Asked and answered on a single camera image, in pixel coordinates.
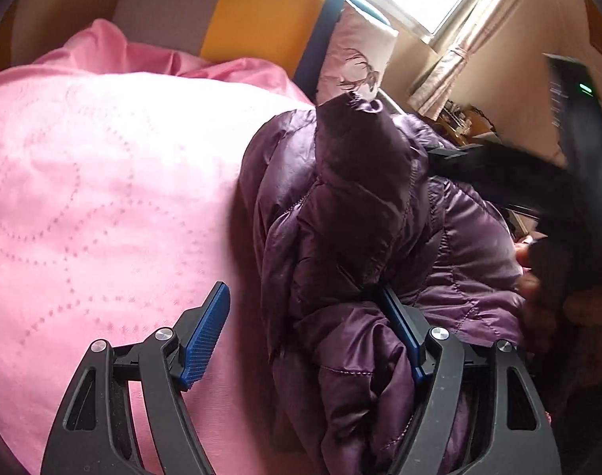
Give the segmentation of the person's right hand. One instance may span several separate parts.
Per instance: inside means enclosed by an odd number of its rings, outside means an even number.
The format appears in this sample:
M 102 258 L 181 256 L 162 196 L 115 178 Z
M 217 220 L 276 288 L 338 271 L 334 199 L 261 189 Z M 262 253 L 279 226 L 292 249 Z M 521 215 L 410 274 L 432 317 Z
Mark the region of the person's right hand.
M 524 298 L 521 324 L 524 347 L 528 352 L 546 353 L 554 343 L 560 325 L 579 326 L 587 336 L 585 343 L 597 344 L 602 352 L 602 287 L 570 295 L 558 304 L 550 304 L 547 291 L 530 267 L 530 243 L 515 245 L 515 259 L 523 268 L 517 291 Z

